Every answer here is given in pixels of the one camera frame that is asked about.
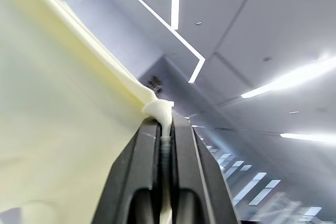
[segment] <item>ceiling light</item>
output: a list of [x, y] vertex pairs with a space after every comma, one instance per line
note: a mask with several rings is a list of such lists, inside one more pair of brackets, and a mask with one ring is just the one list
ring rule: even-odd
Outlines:
[[250, 98], [256, 95], [271, 91], [293, 87], [302, 84], [310, 79], [318, 77], [336, 67], [336, 57], [328, 58], [326, 60], [320, 60], [316, 63], [299, 68], [293, 72], [290, 72], [274, 82], [261, 86], [257, 89], [253, 89], [247, 93], [241, 95], [242, 98]]
[[192, 73], [189, 83], [194, 83], [198, 74], [201, 71], [201, 68], [205, 62], [205, 58], [190, 45], [180, 34], [178, 34], [163, 18], [161, 18], [152, 8], [149, 7], [143, 0], [137, 0], [140, 4], [142, 4], [162, 25], [165, 26], [197, 59], [198, 63]]
[[233, 204], [237, 205], [266, 175], [267, 173], [258, 173], [234, 198]]
[[318, 212], [321, 210], [321, 207], [311, 207], [308, 209], [308, 211], [304, 214], [306, 216], [315, 216], [318, 214]]
[[180, 0], [172, 0], [172, 9], [171, 9], [171, 26], [174, 30], [178, 30], [178, 15], [180, 12]]
[[326, 136], [326, 135], [305, 135], [305, 134], [295, 134], [295, 133], [281, 133], [281, 137], [292, 138], [299, 140], [309, 140], [316, 142], [325, 143], [336, 143], [336, 136]]

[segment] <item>pale yellow cloth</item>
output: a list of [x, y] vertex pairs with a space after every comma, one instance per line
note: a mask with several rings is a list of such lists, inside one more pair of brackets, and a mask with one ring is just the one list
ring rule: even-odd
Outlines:
[[61, 0], [0, 0], [0, 212], [90, 223], [155, 100]]

